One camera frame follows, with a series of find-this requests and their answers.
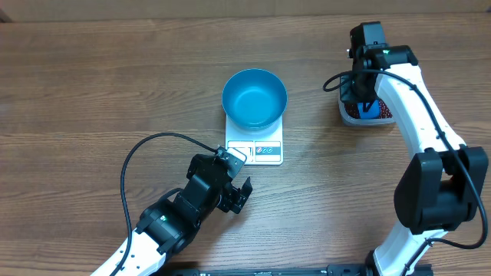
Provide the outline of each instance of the blue bowl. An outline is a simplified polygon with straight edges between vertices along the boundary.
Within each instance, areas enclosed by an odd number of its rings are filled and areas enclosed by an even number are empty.
[[[285,85],[263,69],[246,69],[233,75],[222,93],[225,113],[249,130],[271,126],[285,112],[287,102]]]

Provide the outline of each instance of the cable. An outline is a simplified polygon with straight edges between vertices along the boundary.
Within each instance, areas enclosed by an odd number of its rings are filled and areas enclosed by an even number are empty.
[[[128,212],[128,204],[126,202],[126,195],[124,193],[124,175],[126,174],[126,168],[128,167],[128,163],[130,162],[131,156],[135,153],[135,151],[138,150],[138,148],[141,145],[143,145],[145,142],[147,142],[149,140],[152,140],[152,139],[157,138],[157,137],[162,137],[162,136],[175,136],[175,137],[183,138],[183,139],[188,140],[191,143],[195,143],[196,145],[201,146],[202,148],[204,148],[206,150],[209,150],[209,151],[211,151],[213,153],[217,153],[218,152],[218,150],[213,149],[213,148],[211,148],[211,147],[209,147],[209,146],[207,146],[207,145],[205,145],[205,144],[203,144],[203,143],[201,143],[199,141],[196,141],[193,138],[190,138],[190,137],[188,137],[186,135],[178,134],[178,133],[157,133],[157,134],[154,134],[154,135],[150,135],[147,138],[145,138],[145,139],[141,140],[140,142],[138,142],[138,144],[136,144],[133,147],[133,149],[131,149],[130,153],[128,153],[128,155],[126,156],[126,159],[124,160],[123,168],[121,169],[121,178],[120,178],[121,202],[123,203],[124,218],[126,219],[126,226],[127,226],[127,230],[128,230],[128,242],[126,244],[126,249],[124,250],[124,254],[123,254],[123,257],[121,258],[121,261],[116,266],[116,268],[114,269],[114,271],[110,274],[110,276],[116,275],[116,273],[123,267],[124,262],[126,261],[126,259],[128,258],[128,255],[130,254],[131,238],[132,238],[132,235],[131,235],[131,232],[132,232],[131,231],[131,220],[130,220],[130,213]],[[169,192],[167,192],[165,195],[169,194],[167,196],[167,197],[169,197],[169,196],[171,196],[172,194],[174,194],[176,192],[179,192],[179,188],[172,189]]]
[[[455,158],[455,160],[457,162],[457,165],[458,165],[459,169],[464,174],[464,176],[466,178],[466,184],[469,186],[469,189],[470,189],[471,193],[473,194],[474,200],[476,200],[477,208],[479,209],[479,213],[481,214],[481,222],[483,224],[483,231],[482,231],[482,234],[481,234],[481,237],[480,237],[479,241],[477,241],[476,243],[474,243],[472,245],[462,245],[460,243],[457,243],[457,242],[454,242],[454,241],[449,241],[449,240],[446,240],[444,238],[428,238],[426,240],[426,242],[423,243],[418,248],[417,252],[411,257],[411,259],[409,260],[408,264],[405,265],[405,268],[403,270],[402,275],[403,276],[406,275],[406,273],[409,270],[410,266],[416,261],[416,259],[418,258],[418,256],[423,252],[423,250],[428,245],[429,246],[433,246],[433,242],[441,242],[441,243],[444,243],[446,245],[451,245],[453,247],[461,248],[461,249],[476,249],[476,248],[480,247],[481,245],[483,245],[484,242],[486,241],[486,238],[487,238],[487,235],[488,235],[488,220],[487,220],[487,216],[486,216],[486,210],[484,209],[483,201],[479,197],[479,194],[476,191],[476,187],[474,186],[474,183],[473,183],[473,181],[472,181],[472,179],[471,179],[471,177],[469,175],[469,172],[467,171],[467,168],[463,164],[462,160],[459,158],[459,155],[458,155],[457,151],[454,150],[453,147],[450,145],[450,143],[448,142],[447,138],[445,137],[445,133],[440,128],[440,125],[438,124],[437,118],[435,117],[435,114],[431,110],[430,104],[428,103],[426,97],[417,88],[417,85],[416,84],[412,84],[410,81],[406,80],[405,78],[403,78],[403,77],[401,77],[399,75],[393,74],[391,72],[380,71],[380,70],[375,70],[375,69],[362,69],[362,70],[359,70],[359,71],[345,71],[345,72],[342,72],[340,74],[336,74],[335,76],[331,77],[330,79],[328,79],[324,83],[324,86],[322,87],[322,89],[324,91],[326,91],[326,92],[333,91],[333,89],[335,89],[335,88],[337,89],[337,88],[341,87],[342,85],[346,84],[348,81],[351,81],[352,78],[351,77],[348,78],[347,80],[343,81],[341,84],[337,85],[336,87],[327,88],[327,86],[333,80],[335,80],[335,79],[337,79],[339,77],[343,77],[343,76],[353,76],[355,74],[384,74],[384,75],[387,75],[389,77],[392,77],[392,78],[394,78],[394,79],[396,79],[396,80],[398,80],[398,81],[406,84],[407,86],[410,87],[411,90],[414,91],[414,93],[417,94],[417,96],[423,102],[423,105],[426,108],[426,110],[428,112],[428,115],[430,116],[430,119],[433,122],[433,125],[435,126],[435,130],[438,133],[438,137],[442,140],[443,144],[449,150],[449,152],[452,153],[453,157]]]

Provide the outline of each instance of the white arm segment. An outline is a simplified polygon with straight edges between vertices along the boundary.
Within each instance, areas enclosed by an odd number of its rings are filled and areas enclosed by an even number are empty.
[[[123,270],[116,273],[116,276],[146,276],[150,275],[165,263],[166,255],[159,254],[159,245],[145,233],[137,234],[134,230],[130,248],[130,254],[124,262]],[[128,239],[116,250],[116,252],[103,263],[92,276],[109,276],[119,264],[126,249]]]
[[[387,69],[387,72],[404,77],[412,84],[416,84],[427,99],[450,145],[455,150],[458,150],[460,145],[465,145],[462,138],[456,135],[445,121],[437,105],[431,98],[430,93],[424,85],[419,66],[397,64],[392,65]],[[422,153],[427,148],[434,148],[437,152],[448,150],[443,142],[437,138],[437,131],[423,102],[421,102],[421,99],[410,87],[397,79],[379,74],[375,84],[375,91],[377,91],[379,98],[385,102],[396,124],[399,126],[400,133],[406,142],[410,159],[413,158],[414,154]],[[404,227],[397,221],[384,243],[375,249],[374,260],[379,275],[400,276],[406,264],[408,264],[411,257],[425,242],[426,238],[441,238],[446,233],[444,230],[433,230],[425,231],[421,235],[413,235],[410,229]],[[416,263],[427,249],[425,248],[423,253],[410,266],[407,275],[414,272]]]
[[[438,124],[450,145],[458,150],[460,144],[465,145],[462,138],[455,134],[449,124],[443,118],[437,105],[433,101],[423,82],[421,69],[419,66],[411,64],[392,65],[387,72],[394,73],[406,78],[413,84],[416,84],[421,93],[426,97],[430,104],[431,110],[437,118]],[[447,148],[440,139],[437,139],[437,131],[424,107],[421,99],[406,84],[389,77],[379,74],[375,84],[375,91],[381,98],[394,117],[396,124],[399,126],[406,146],[409,150],[409,158],[412,159],[415,153],[422,153],[427,148],[434,148],[437,152],[447,151]]]

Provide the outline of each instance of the wooden table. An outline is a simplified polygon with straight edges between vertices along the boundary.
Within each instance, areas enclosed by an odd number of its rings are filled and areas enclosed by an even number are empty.
[[[215,211],[172,262],[206,269],[362,262],[397,219],[394,188],[409,158],[395,125],[342,124],[321,86],[351,68],[349,31],[381,20],[408,44],[455,131],[491,153],[491,17],[367,15],[0,25],[0,274],[84,275],[127,233],[120,168],[130,148],[173,131],[224,144],[224,83],[260,67],[288,88],[285,162],[248,166],[240,215]],[[133,225],[165,191],[186,185],[194,154],[176,138],[142,146],[127,170]],[[491,178],[483,201],[491,210]],[[479,216],[447,237],[474,242]],[[486,274],[491,246],[437,245],[438,275]]]

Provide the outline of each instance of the wooden tabletop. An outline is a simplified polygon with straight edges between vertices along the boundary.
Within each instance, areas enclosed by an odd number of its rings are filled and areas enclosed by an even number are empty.
[[[394,188],[409,163],[395,125],[341,122],[321,86],[351,69],[349,31],[382,21],[408,44],[428,90],[470,146],[491,153],[491,17],[363,15],[0,25],[0,274],[85,275],[127,233],[119,194],[128,151],[152,133],[225,142],[221,93],[260,67],[288,89],[285,161],[247,166],[254,192],[240,215],[216,210],[172,262],[205,269],[323,267],[362,262],[391,230]],[[184,187],[206,153],[166,137],[127,170],[133,226],[165,191]],[[483,201],[491,210],[491,177]],[[479,216],[447,237],[471,243]],[[488,274],[491,246],[436,245],[438,275]]]

